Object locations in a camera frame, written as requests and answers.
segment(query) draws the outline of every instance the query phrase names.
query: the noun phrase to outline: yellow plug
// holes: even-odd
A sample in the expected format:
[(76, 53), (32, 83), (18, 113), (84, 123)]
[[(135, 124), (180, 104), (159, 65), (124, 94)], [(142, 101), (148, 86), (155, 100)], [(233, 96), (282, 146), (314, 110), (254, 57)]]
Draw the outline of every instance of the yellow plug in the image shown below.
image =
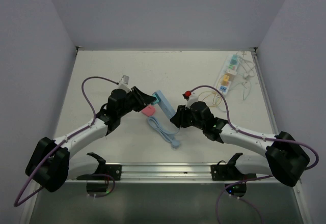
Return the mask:
[(223, 85), (223, 86), (229, 85), (229, 79), (230, 79), (229, 75), (224, 75), (221, 85)]

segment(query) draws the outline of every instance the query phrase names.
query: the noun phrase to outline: light blue rectangular object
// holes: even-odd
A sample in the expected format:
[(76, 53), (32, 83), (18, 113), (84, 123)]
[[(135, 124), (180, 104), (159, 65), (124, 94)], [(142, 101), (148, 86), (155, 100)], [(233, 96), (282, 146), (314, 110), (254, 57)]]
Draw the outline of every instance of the light blue rectangular object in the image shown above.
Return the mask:
[(153, 102), (152, 105), (158, 104), (158, 106), (162, 109), (168, 119), (171, 119), (175, 115), (175, 110), (173, 109), (172, 105), (169, 103), (167, 98), (163, 95), (161, 90), (157, 90), (156, 92), (154, 92), (153, 96), (155, 96), (157, 100)]

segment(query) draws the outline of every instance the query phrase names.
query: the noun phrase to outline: cable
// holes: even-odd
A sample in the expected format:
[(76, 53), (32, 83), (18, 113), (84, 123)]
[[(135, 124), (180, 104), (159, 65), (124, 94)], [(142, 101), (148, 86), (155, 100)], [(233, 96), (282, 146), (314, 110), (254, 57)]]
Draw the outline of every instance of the cable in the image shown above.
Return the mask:
[(101, 194), (101, 195), (97, 195), (97, 194), (88, 194), (89, 196), (92, 196), (94, 198), (101, 198), (101, 197), (105, 197), (105, 196), (108, 196), (110, 193), (112, 193), (112, 191), (114, 190), (114, 188), (116, 187), (116, 181), (114, 180), (114, 178), (108, 174), (92, 174), (91, 176), (93, 177), (107, 177), (109, 178), (110, 180), (113, 181), (113, 186), (111, 188), (110, 191), (106, 191), (105, 194)]
[[(91, 104), (90, 100), (88, 99), (88, 97), (86, 96), (85, 90), (84, 90), (84, 84), (86, 81), (88, 81), (89, 79), (103, 79), (103, 80), (107, 80), (110, 81), (116, 85), (118, 85), (118, 82), (112, 81), (110, 79), (101, 77), (101, 76), (91, 76), (86, 78), (83, 83), (81, 84), (81, 92), (83, 93), (84, 98), (86, 99), (88, 105), (91, 107), (91, 110), (93, 112), (93, 120), (91, 122), (90, 125), (87, 125), (85, 127), (83, 127), (82, 129), (74, 132), (73, 134), (67, 136), (67, 140), (71, 139), (73, 136), (76, 136), (77, 134), (85, 131), (86, 129), (88, 129), (90, 126), (92, 126), (96, 120), (96, 113), (95, 113), (95, 109), (93, 107), (93, 105)], [(18, 193), (18, 196), (14, 202), (14, 207), (18, 207), (21, 204), (23, 204), (24, 202), (26, 202), (27, 200), (29, 200), (31, 197), (33, 197), (35, 194), (37, 194), (39, 191), (41, 191), (44, 187), (40, 187), (39, 189), (35, 190), (33, 193), (31, 193), (30, 195), (28, 195), (25, 199), (23, 199), (22, 201), (19, 201), (21, 196), (23, 195), (23, 193), (25, 192), (26, 188), (28, 187), (29, 183), (31, 182), (31, 180), (33, 179), (34, 175), (36, 174), (36, 172), (39, 170), (39, 168), (43, 165), (43, 163), (50, 157), (52, 156), (56, 150), (61, 147), (64, 143), (66, 142), (66, 140), (62, 140), (58, 145), (56, 145), (47, 155), (44, 156), (44, 158), (40, 161), (40, 163), (35, 167), (35, 169), (33, 170), (33, 172), (31, 173), (31, 175), (28, 177), (28, 179), (26, 180), (26, 182), (24, 183), (23, 187), (21, 188), (20, 192)]]
[(178, 128), (177, 132), (169, 132), (167, 130), (165, 130), (161, 124), (159, 123), (159, 121), (157, 120), (157, 118), (155, 118), (154, 116), (150, 116), (147, 118), (147, 123), (155, 130), (157, 131), (165, 141), (167, 141), (168, 143), (171, 143), (173, 148), (177, 148), (180, 145), (180, 142), (178, 140), (176, 140), (174, 138), (174, 135), (176, 135), (179, 131), (180, 128)]
[[(292, 140), (286, 140), (286, 139), (269, 138), (269, 137), (263, 138), (261, 136), (254, 135), (254, 134), (251, 134), (251, 133), (248, 133), (248, 132), (245, 132), (245, 131), (236, 129), (235, 126), (233, 126), (233, 124), (231, 123), (230, 113), (229, 113), (229, 107), (228, 107), (228, 104), (227, 104), (227, 102), (226, 102), (225, 97), (223, 96), (223, 94), (219, 90), (217, 90), (216, 88), (214, 88), (212, 86), (209, 86), (209, 85), (201, 85), (201, 86), (195, 87), (190, 92), (193, 92), (193, 91), (195, 91), (195, 90), (197, 90), (199, 88), (211, 88), (211, 89), (213, 89), (214, 91), (216, 91), (221, 96), (221, 98), (223, 99), (224, 104), (225, 104), (228, 123), (229, 123), (229, 125), (231, 126), (232, 129), (234, 129), (237, 132), (240, 132), (240, 133), (242, 133), (244, 135), (251, 136), (251, 137), (257, 138), (257, 139), (262, 139), (262, 140), (266, 140), (266, 141), (273, 141), (273, 142), (281, 142), (281, 143), (290, 143), (290, 144), (301, 145), (301, 146), (303, 146), (305, 148), (308, 148), (311, 152), (313, 152), (313, 154), (316, 157), (315, 158), (315, 162), (313, 164), (311, 164), (309, 167), (307, 167), (306, 170), (312, 169), (312, 168), (314, 168), (318, 164), (318, 162), (319, 162), (319, 155), (318, 155), (317, 151), (315, 151), (313, 148), (311, 148), (307, 144), (300, 143), (300, 142), (297, 142), (297, 141), (292, 141)], [(219, 201), (221, 199), (221, 196), (222, 196), (223, 192), (227, 188), (229, 188), (231, 186), (234, 186), (234, 185), (237, 185), (237, 184), (241, 184), (241, 183), (245, 183), (245, 182), (249, 182), (249, 181), (255, 181), (255, 180), (262, 180), (262, 179), (266, 179), (266, 178), (270, 178), (270, 177), (272, 177), (272, 176), (264, 176), (264, 177), (258, 177), (258, 178), (253, 178), (253, 179), (242, 180), (242, 181), (238, 181), (238, 182), (232, 183), (232, 184), (228, 185), (227, 187), (225, 187), (223, 189), (223, 191), (220, 193), (220, 195), (218, 196), (218, 199), (216, 200), (216, 205), (215, 205), (216, 217), (217, 217), (217, 220), (218, 220), (219, 224), (222, 224), (222, 222), (221, 222), (220, 217), (219, 217), (218, 205), (219, 205)], [(246, 202), (246, 203), (248, 203), (248, 204), (250, 204), (253, 208), (255, 208), (257, 210), (257, 212), (258, 212), (258, 214), (260, 216), (260, 219), (261, 219), (261, 223), (264, 223), (264, 221), (262, 219), (262, 216), (261, 216), (260, 212), (258, 211), (258, 209), (254, 205), (252, 205), (251, 203), (249, 203), (248, 201), (246, 201), (246, 200), (243, 200), (243, 201)]]

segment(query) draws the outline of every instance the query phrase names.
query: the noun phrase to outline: white table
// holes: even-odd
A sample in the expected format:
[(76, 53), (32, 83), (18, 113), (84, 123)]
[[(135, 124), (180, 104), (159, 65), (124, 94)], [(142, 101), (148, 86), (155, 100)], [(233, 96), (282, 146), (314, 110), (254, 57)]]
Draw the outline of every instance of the white table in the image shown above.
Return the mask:
[[(182, 94), (198, 85), (214, 85), (226, 57), (234, 51), (80, 51), (78, 53), (69, 88), (59, 119), (56, 137), (69, 133), (88, 122), (92, 112), (83, 98), (81, 84), (89, 76), (104, 76), (119, 81), (130, 76), (129, 86), (137, 86), (151, 95), (161, 90), (172, 106), (185, 104)], [(245, 55), (252, 61), (250, 52)], [(230, 91), (227, 101), (231, 121), (247, 129), (272, 133), (267, 109), (257, 76), (251, 79), (249, 97), (242, 100), (242, 87)], [(116, 86), (104, 80), (90, 80), (86, 93), (95, 110), (107, 102)], [(168, 130), (175, 130), (158, 105), (155, 116)], [(226, 119), (217, 108), (215, 116)], [(141, 163), (202, 163), (229, 160), (234, 153), (254, 154), (238, 146), (208, 140), (201, 130), (181, 129), (176, 136), (181, 146), (173, 150), (146, 122), (142, 113), (131, 112), (121, 119), (121, 125), (106, 138), (99, 139), (75, 157), (94, 152), (108, 162)]]

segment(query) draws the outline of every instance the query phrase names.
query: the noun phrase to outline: blue cord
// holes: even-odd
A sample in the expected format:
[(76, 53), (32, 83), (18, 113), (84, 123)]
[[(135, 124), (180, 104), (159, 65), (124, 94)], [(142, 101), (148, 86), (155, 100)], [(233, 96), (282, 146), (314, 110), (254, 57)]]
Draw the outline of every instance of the blue cord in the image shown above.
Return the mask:
[(171, 143), (172, 148), (178, 148), (180, 146), (180, 142), (174, 138), (174, 135), (177, 134), (180, 131), (180, 128), (177, 130), (177, 132), (169, 132), (163, 129), (161, 124), (158, 122), (157, 118), (154, 116), (150, 116), (147, 118), (148, 124), (157, 131), (165, 141), (168, 143)]

